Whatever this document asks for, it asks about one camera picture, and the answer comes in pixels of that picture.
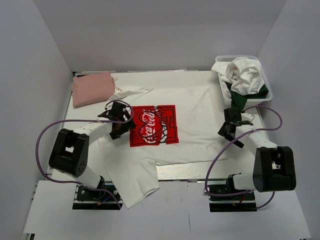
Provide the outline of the white t-shirt red print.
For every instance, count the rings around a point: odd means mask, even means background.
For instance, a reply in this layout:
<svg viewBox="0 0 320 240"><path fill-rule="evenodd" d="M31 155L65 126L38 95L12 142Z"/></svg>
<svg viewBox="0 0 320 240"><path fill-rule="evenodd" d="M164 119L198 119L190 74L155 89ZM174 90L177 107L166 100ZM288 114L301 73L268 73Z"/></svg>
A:
<svg viewBox="0 0 320 240"><path fill-rule="evenodd" d="M112 98L132 106L135 128L97 142L106 173L127 208L159 189L158 166L224 159L209 85L125 86Z"/></svg>

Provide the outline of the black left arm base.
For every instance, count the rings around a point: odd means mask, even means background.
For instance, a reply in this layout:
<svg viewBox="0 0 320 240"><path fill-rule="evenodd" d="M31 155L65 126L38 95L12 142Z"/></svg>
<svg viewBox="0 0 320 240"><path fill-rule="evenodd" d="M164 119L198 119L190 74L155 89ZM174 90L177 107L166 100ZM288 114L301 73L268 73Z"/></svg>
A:
<svg viewBox="0 0 320 240"><path fill-rule="evenodd" d="M109 193L104 191L92 191L83 186L77 186L72 209L103 211L120 210L123 205L123 201L116 187L111 182L105 182L103 187L114 195L120 206L118 206L117 202Z"/></svg>

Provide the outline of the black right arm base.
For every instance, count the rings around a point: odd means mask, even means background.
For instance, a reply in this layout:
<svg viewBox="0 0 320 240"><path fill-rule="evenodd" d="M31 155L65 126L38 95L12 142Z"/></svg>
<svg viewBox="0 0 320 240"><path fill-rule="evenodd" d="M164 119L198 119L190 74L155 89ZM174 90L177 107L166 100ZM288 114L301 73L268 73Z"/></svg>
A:
<svg viewBox="0 0 320 240"><path fill-rule="evenodd" d="M227 178L204 180L203 193L209 197L211 213L256 212L253 174L230 174Z"/></svg>

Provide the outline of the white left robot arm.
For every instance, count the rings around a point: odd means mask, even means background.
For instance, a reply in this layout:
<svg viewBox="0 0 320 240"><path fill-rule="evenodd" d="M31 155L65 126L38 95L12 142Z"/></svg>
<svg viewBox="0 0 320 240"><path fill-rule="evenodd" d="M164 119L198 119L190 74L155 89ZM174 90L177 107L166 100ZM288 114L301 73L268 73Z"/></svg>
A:
<svg viewBox="0 0 320 240"><path fill-rule="evenodd" d="M87 187L90 196L99 200L105 196L106 187L103 177L87 166L89 146L105 135L116 140L134 129L134 110L122 100L113 100L107 103L105 111L96 120L74 121L85 122L86 125L74 130L63 128L58 132L49 166Z"/></svg>

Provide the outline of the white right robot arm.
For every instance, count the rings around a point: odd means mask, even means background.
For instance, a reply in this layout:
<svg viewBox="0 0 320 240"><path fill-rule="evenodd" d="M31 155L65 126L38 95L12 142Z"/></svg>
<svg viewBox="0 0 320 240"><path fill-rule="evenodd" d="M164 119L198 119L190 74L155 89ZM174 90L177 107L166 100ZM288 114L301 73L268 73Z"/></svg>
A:
<svg viewBox="0 0 320 240"><path fill-rule="evenodd" d="M296 188L293 150L268 140L246 113L236 107L223 111L224 123L218 134L238 148L247 148L254 156L253 171L228 176L223 191L236 200L244 191L279 192Z"/></svg>

